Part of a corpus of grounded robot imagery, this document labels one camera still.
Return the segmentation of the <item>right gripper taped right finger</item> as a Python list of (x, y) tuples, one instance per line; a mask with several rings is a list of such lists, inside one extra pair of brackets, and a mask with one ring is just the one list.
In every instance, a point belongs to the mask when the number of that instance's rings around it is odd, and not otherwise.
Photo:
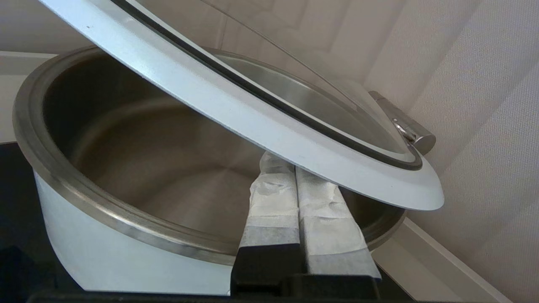
[(376, 295), (380, 272), (339, 188), (295, 167), (282, 181), (283, 237), (295, 267), (283, 287), (291, 295)]

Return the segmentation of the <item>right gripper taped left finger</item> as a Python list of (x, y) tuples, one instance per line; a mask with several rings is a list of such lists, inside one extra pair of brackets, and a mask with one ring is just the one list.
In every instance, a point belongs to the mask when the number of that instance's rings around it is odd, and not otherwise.
[(259, 167), (231, 272), (232, 295), (279, 295), (285, 279), (302, 273), (295, 167), (269, 152)]

